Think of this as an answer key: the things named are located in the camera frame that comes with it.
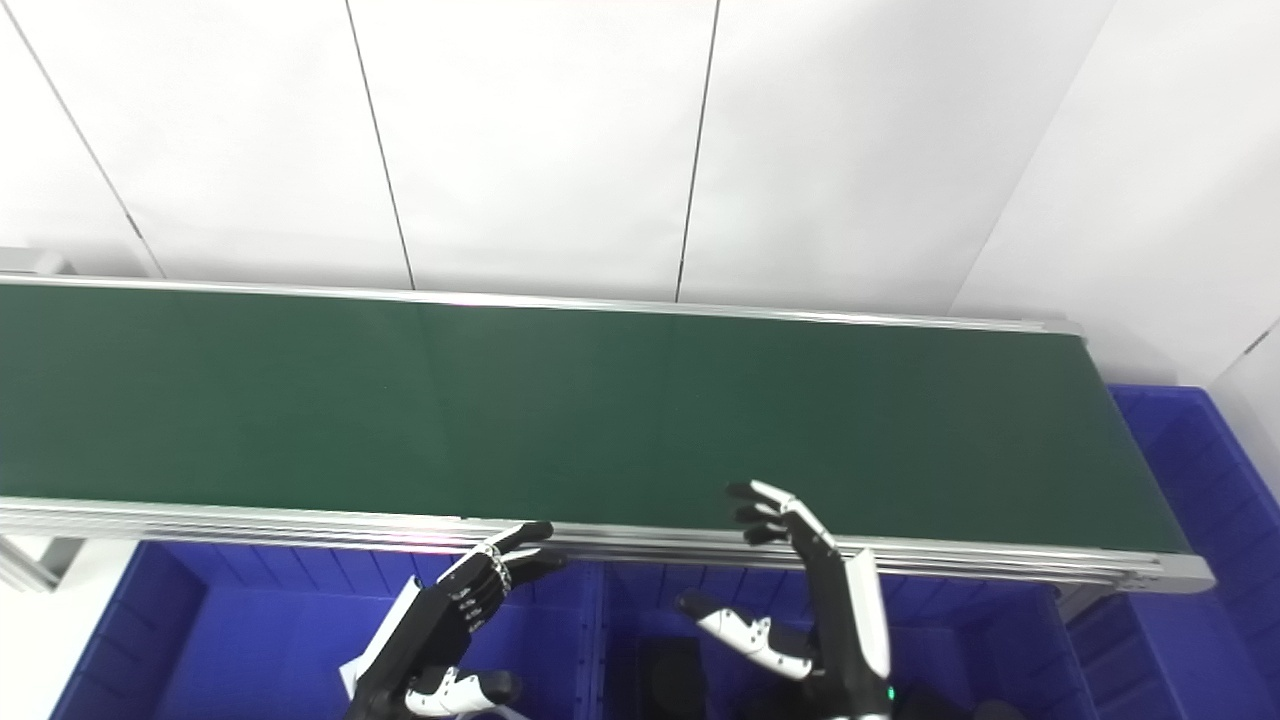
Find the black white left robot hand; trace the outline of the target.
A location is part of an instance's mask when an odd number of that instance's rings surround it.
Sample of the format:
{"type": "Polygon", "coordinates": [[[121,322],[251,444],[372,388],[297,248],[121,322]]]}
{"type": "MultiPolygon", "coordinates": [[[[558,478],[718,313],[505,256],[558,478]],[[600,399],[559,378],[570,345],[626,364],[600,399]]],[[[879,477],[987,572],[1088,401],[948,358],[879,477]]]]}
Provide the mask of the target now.
{"type": "Polygon", "coordinates": [[[567,557],[540,546],[549,521],[525,521],[465,552],[433,583],[411,577],[365,651],[342,671],[347,719],[445,719],[515,702],[521,679],[463,666],[474,635],[512,591],[559,571],[567,557]]]}

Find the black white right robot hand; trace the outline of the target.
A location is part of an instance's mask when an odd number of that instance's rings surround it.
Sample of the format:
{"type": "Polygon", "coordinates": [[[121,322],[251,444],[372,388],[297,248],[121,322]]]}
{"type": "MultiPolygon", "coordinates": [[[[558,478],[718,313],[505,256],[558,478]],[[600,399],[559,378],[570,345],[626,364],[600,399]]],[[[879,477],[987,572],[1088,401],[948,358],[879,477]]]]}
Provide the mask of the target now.
{"type": "Polygon", "coordinates": [[[709,637],[782,680],[744,706],[746,719],[888,719],[891,642],[876,555],[844,552],[796,495],[763,480],[731,483],[735,521],[750,546],[787,543],[804,566],[808,632],[690,589],[677,609],[709,637]]]}

